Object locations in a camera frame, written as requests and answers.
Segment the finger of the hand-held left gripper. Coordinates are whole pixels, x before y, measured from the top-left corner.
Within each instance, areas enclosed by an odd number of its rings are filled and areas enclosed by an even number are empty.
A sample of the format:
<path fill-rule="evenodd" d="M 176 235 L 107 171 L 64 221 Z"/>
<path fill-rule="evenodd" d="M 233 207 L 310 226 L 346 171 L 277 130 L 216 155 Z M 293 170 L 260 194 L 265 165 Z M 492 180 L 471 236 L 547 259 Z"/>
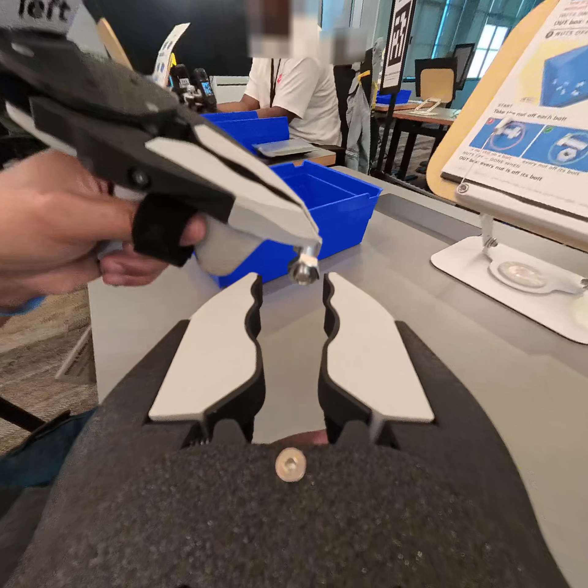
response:
<path fill-rule="evenodd" d="M 302 204 L 287 201 L 259 182 L 244 178 L 200 146 L 154 138 L 145 147 L 233 196 L 224 221 L 230 228 L 296 247 L 322 245 L 318 228 Z"/>
<path fill-rule="evenodd" d="M 264 186 L 276 196 L 302 207 L 301 198 L 267 165 L 213 125 L 192 126 L 196 143 L 242 178 Z"/>

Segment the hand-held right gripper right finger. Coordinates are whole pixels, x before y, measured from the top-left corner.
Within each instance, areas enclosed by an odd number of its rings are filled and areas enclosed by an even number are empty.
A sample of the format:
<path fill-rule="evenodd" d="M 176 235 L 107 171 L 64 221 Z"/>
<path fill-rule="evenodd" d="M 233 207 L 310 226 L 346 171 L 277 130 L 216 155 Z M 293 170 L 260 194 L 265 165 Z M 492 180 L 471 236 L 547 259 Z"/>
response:
<path fill-rule="evenodd" d="M 434 422 L 393 316 L 336 272 L 324 277 L 324 330 L 318 398 L 336 424 Z"/>

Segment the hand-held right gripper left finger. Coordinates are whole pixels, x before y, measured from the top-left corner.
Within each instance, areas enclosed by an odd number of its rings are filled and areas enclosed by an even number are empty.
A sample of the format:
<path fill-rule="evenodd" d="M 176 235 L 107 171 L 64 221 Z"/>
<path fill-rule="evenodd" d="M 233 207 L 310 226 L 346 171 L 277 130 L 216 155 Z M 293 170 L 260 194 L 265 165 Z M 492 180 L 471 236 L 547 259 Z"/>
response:
<path fill-rule="evenodd" d="M 249 273 L 189 319 L 148 412 L 152 422 L 250 423 L 265 400 L 262 278 Z"/>

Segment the grey desk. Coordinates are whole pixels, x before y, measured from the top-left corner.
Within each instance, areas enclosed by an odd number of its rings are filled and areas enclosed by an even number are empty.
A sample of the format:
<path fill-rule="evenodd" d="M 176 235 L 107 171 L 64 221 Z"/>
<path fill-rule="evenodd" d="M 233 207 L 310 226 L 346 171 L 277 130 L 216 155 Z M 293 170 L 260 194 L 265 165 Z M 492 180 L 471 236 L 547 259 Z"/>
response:
<path fill-rule="evenodd" d="M 587 346 L 437 270 L 433 254 L 479 234 L 478 216 L 411 189 L 382 194 L 362 243 L 320 264 L 404 321 L 475 396 L 508 446 L 568 583 L 587 587 Z M 318 430 L 322 283 L 263 287 L 266 399 L 254 441 Z"/>

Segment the person's left hand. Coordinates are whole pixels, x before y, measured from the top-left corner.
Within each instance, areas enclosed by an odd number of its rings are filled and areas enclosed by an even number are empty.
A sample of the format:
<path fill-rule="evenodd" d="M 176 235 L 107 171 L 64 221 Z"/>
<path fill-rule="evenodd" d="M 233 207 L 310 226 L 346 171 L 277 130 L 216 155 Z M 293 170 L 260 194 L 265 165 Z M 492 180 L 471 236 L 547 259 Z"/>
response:
<path fill-rule="evenodd" d="M 168 267 L 132 245 L 137 209 L 77 158 L 47 150 L 1 172 L 1 309 L 95 279 L 152 283 Z"/>

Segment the grey metal tray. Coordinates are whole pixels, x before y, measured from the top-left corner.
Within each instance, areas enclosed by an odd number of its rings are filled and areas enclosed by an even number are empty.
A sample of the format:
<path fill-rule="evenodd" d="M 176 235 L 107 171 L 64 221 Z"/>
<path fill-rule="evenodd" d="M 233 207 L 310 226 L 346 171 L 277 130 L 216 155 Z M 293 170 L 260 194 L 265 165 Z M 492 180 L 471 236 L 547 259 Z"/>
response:
<path fill-rule="evenodd" d="M 267 159 L 284 158 L 305 155 L 317 149 L 312 143 L 301 138 L 291 138 L 284 141 L 252 144 L 254 151 Z"/>

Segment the wooden document stand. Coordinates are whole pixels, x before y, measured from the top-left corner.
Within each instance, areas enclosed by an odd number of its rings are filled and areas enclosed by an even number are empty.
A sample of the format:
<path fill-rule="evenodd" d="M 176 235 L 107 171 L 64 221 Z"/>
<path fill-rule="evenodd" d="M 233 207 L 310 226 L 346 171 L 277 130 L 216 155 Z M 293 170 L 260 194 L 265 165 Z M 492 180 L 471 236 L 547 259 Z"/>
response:
<path fill-rule="evenodd" d="M 511 226 L 587 252 L 587 219 L 463 179 L 443 169 L 559 1 L 544 1 L 504 41 L 431 159 L 427 181 L 433 193 L 479 214 L 481 235 L 434 254 L 432 265 L 467 286 L 547 327 L 587 344 L 587 276 L 499 242 L 494 223 Z"/>
<path fill-rule="evenodd" d="M 123 49 L 118 37 L 114 33 L 114 30 L 110 26 L 109 22 L 105 18 L 99 19 L 96 24 L 98 36 L 103 43 L 108 56 L 115 63 L 118 63 L 129 70 L 134 70 L 128 55 Z"/>

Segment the printed instruction sheet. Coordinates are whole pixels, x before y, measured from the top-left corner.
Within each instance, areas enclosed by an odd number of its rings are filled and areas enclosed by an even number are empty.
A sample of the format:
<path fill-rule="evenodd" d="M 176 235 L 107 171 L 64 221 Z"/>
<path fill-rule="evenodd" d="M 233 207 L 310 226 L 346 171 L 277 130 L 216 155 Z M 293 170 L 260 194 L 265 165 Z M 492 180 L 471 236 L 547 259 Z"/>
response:
<path fill-rule="evenodd" d="M 587 219 L 587 1 L 558 2 L 442 176 Z"/>
<path fill-rule="evenodd" d="M 190 22 L 176 25 L 159 48 L 152 73 L 152 81 L 161 88 L 168 86 L 174 47 L 189 26 Z"/>

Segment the large black screen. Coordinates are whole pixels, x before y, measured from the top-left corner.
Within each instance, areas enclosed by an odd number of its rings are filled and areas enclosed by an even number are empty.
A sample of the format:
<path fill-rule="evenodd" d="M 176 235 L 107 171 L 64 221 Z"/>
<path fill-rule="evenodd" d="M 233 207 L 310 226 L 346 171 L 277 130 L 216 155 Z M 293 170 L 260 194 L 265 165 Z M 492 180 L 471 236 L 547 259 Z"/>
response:
<path fill-rule="evenodd" d="M 173 28 L 189 23 L 174 46 L 177 60 L 210 77 L 246 77 L 245 1 L 85 1 L 92 17 L 105 18 L 133 68 L 145 75 L 155 67 L 160 46 Z"/>

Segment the hanging denim jacket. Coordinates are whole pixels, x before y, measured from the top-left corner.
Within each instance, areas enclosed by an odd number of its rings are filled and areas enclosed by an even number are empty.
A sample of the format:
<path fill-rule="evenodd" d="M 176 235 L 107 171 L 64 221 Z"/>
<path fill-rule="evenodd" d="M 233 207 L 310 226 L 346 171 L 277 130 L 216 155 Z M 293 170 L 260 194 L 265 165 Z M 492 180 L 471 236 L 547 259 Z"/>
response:
<path fill-rule="evenodd" d="M 355 76 L 346 99 L 345 166 L 367 173 L 371 163 L 371 69 L 353 72 Z"/>

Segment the blue wristband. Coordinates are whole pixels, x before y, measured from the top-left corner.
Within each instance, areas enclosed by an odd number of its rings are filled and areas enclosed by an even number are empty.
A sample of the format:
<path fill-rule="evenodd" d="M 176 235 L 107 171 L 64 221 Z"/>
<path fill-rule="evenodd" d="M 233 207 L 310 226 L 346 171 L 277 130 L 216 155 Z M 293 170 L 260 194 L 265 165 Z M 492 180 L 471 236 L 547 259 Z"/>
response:
<path fill-rule="evenodd" d="M 45 301 L 46 296 L 39 296 L 36 298 L 32 298 L 24 302 L 23 304 L 11 307 L 11 308 L 2 308 L 1 309 L 1 318 L 13 318 L 22 315 L 26 315 L 37 310 L 40 305 Z"/>

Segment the tall marker sign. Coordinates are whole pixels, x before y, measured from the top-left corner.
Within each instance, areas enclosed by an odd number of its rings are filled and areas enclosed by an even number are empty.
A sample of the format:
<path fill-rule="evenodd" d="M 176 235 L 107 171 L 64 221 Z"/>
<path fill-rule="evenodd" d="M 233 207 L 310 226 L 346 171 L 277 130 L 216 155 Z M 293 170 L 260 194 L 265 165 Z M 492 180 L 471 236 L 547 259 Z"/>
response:
<path fill-rule="evenodd" d="M 392 126 L 396 98 L 401 90 L 415 8 L 416 1 L 394 1 L 392 5 L 386 45 L 383 50 L 380 85 L 376 92 L 382 96 L 390 96 L 378 161 L 371 170 L 372 177 L 380 180 L 386 178 L 386 172 L 383 168 L 387 140 Z"/>

